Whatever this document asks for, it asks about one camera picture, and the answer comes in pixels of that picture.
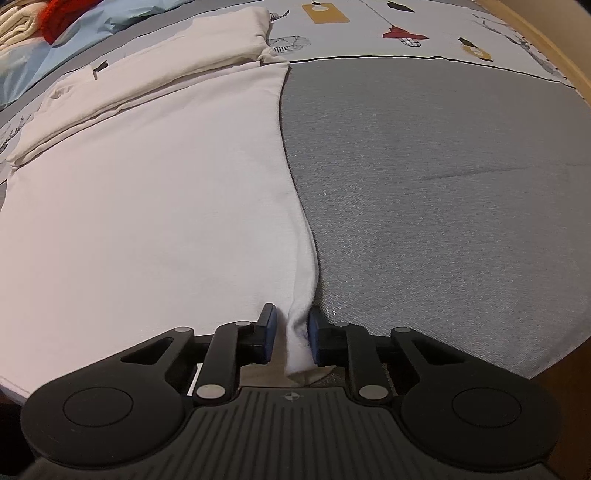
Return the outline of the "white t-shirt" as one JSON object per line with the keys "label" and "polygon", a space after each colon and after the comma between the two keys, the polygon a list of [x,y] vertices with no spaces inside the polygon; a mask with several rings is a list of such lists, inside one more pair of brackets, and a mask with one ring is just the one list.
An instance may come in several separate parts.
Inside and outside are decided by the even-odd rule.
{"label": "white t-shirt", "polygon": [[22,128],[1,209],[1,388],[45,383],[178,326],[280,312],[270,371],[318,378],[314,237],[280,132],[288,63],[262,6],[201,16],[57,82]]}

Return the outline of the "grey mattress cover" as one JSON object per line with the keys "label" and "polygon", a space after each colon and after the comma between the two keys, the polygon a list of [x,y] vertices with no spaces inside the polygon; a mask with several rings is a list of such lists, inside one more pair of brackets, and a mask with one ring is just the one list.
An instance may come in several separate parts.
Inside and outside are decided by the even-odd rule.
{"label": "grey mattress cover", "polygon": [[590,110],[573,90],[449,60],[287,63],[311,307],[525,377],[589,339]]}

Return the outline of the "light blue blanket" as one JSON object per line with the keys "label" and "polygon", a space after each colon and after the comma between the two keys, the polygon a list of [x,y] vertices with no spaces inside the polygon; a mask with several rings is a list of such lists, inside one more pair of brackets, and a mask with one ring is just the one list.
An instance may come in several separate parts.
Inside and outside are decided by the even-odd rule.
{"label": "light blue blanket", "polygon": [[43,77],[78,53],[187,0],[102,1],[82,14],[58,39],[31,39],[1,52],[1,107],[6,108]]}

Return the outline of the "printed light grey bed sheet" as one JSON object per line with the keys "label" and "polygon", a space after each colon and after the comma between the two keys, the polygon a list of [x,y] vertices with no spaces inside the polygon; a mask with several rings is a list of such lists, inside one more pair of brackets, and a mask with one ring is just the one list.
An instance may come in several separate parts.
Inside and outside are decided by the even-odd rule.
{"label": "printed light grey bed sheet", "polygon": [[[7,157],[38,96],[86,65],[105,67],[186,30],[199,17],[246,7],[245,1],[191,1],[153,15],[67,60],[15,102],[1,107],[1,155]],[[470,6],[437,1],[263,1],[270,47],[291,63],[341,58],[446,59],[569,85],[564,73],[521,33]]]}

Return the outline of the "red knitted garment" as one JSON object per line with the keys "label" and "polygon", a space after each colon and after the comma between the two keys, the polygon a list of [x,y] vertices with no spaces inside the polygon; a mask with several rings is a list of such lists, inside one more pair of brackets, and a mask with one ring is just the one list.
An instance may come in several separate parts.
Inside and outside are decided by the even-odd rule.
{"label": "red knitted garment", "polygon": [[49,44],[80,16],[101,3],[101,0],[51,0],[40,15],[40,31]]}

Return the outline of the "cream folded towel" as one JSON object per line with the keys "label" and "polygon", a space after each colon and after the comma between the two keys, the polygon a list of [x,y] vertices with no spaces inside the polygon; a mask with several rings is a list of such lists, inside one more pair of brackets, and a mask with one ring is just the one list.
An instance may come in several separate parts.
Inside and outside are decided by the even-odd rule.
{"label": "cream folded towel", "polygon": [[47,6],[45,1],[2,1],[1,49],[5,50],[33,37],[39,29],[40,17]]}

